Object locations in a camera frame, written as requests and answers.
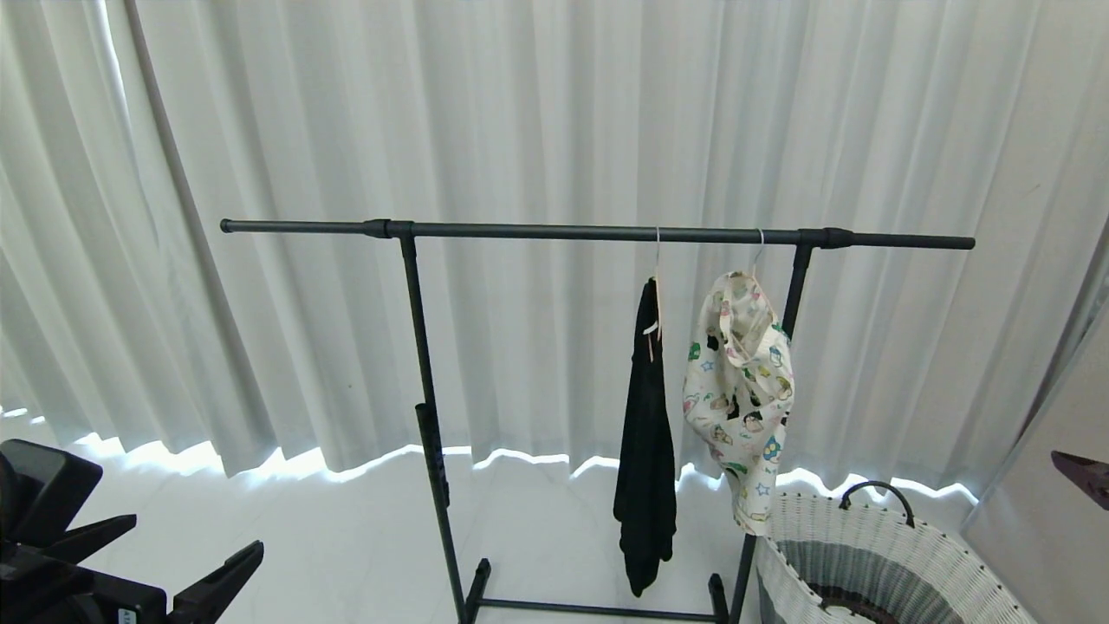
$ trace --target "hanging clothes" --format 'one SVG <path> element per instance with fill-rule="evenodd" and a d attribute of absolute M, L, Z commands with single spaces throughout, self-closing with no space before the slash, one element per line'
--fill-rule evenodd
<path fill-rule="evenodd" d="M 628 407 L 624 410 L 620 471 L 612 515 L 620 521 L 620 550 L 631 591 L 640 596 L 670 561 L 678 530 L 674 443 L 667 418 L 659 330 L 658 283 L 643 286 L 635 318 Z"/>
<path fill-rule="evenodd" d="M 793 408 L 790 339 L 751 275 L 722 275 L 690 346 L 682 411 L 732 490 L 736 524 L 765 535 Z"/>

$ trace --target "black basket handle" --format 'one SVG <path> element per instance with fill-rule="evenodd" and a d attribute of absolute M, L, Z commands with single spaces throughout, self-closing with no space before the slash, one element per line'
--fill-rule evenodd
<path fill-rule="evenodd" d="M 905 498 L 905 494 L 902 494 L 901 490 L 894 488 L 893 485 L 889 485 L 884 481 L 864 481 L 863 483 L 856 483 L 852 485 L 851 488 L 847 489 L 846 492 L 843 493 L 843 498 L 840 499 L 840 509 L 841 510 L 851 509 L 851 495 L 854 494 L 856 491 L 868 487 L 885 488 L 886 490 L 893 492 L 894 497 L 897 497 L 897 500 L 902 502 L 902 507 L 905 508 L 905 516 L 907 519 L 905 521 L 905 524 L 912 526 L 913 529 L 916 529 L 916 522 L 913 520 L 913 508 L 909 507 L 908 500 Z"/>

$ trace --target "black metal clothing rack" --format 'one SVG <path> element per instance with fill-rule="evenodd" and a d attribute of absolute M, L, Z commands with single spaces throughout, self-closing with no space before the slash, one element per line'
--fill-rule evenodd
<path fill-rule="evenodd" d="M 719 574 L 709 579 L 709 596 L 712 613 L 680 613 L 669 611 L 647 611 L 637 608 L 558 604 L 531 601 L 489 599 L 485 596 L 491 566 L 488 559 L 478 564 L 469 592 L 462 595 L 462 583 L 458 574 L 458 559 L 450 532 L 450 504 L 447 473 L 442 462 L 442 443 L 439 439 L 439 419 L 436 411 L 435 382 L 431 379 L 431 356 L 428 351 L 427 326 L 424 318 L 424 300 L 419 285 L 419 268 L 416 262 L 416 238 L 418 236 L 455 238 L 545 238 L 574 241 L 665 241 L 688 243 L 732 243 L 732 244 L 787 244 L 796 247 L 793 255 L 793 275 L 786 295 L 782 329 L 786 336 L 793 335 L 801 304 L 801 290 L 805 273 L 814 248 L 840 248 L 846 246 L 887 246 L 916 248 L 974 248 L 975 239 L 965 236 L 930 236 L 916 234 L 868 234 L 856 233 L 840 227 L 801 229 L 730 229 L 709 227 L 628 227 L 612 225 L 525 225 L 509 223 L 419 223 L 374 218 L 362 222 L 328 221 L 232 221 L 220 222 L 224 232 L 284 232 L 316 234 L 363 234 L 375 238 L 399 238 L 404 255 L 405 273 L 408 280 L 408 301 L 411 306 L 413 327 L 416 335 L 416 354 L 419 361 L 420 382 L 424 387 L 424 402 L 416 406 L 420 440 L 427 475 L 431 485 L 431 498 L 439 522 L 439 538 L 447 560 L 447 575 L 450 579 L 450 594 L 459 624 L 471 624 L 477 620 L 478 610 L 486 607 L 519 608 L 561 613 L 588 613 L 684 622 L 715 622 L 737 624 L 743 610 L 743 599 L 751 575 L 756 539 L 746 535 L 740 556 L 732 608 L 729 611 L 724 596 L 724 585 Z"/>

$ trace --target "white and gray basket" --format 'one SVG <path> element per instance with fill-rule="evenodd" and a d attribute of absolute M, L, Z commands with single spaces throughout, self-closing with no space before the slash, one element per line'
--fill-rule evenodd
<path fill-rule="evenodd" d="M 893 492 L 905 513 L 852 508 L 851 494 L 868 485 Z M 755 566 L 763 624 L 1035 623 L 974 553 L 877 481 L 838 502 L 783 494 Z"/>

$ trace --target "black shirt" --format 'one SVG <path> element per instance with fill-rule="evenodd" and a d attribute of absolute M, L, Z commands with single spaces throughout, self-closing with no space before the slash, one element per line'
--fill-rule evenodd
<path fill-rule="evenodd" d="M 631 591 L 638 597 L 670 561 L 678 530 L 674 497 L 674 443 L 667 418 L 662 378 L 662 342 L 658 331 L 643 331 L 659 320 L 654 279 L 648 279 L 635 318 L 631 380 L 624 411 L 620 471 L 612 514 L 620 521 L 620 550 Z"/>

